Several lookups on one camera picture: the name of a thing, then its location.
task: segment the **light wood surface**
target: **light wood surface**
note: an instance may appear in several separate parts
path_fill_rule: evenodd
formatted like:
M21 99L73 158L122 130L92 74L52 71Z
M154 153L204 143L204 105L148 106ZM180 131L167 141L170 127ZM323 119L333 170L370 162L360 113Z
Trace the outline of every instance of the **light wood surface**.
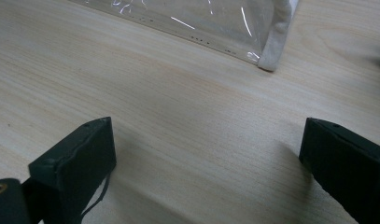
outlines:
M307 117L380 145L380 0L303 0L275 73L64 0L0 1L0 178L111 116L84 223L356 223L298 161Z

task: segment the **clear plastic bag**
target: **clear plastic bag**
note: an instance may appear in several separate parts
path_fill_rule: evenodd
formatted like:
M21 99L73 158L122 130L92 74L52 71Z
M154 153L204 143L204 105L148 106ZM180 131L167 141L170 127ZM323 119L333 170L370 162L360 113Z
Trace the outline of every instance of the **clear plastic bag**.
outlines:
M289 0L71 1L183 37L270 71L277 67L292 6L296 6Z

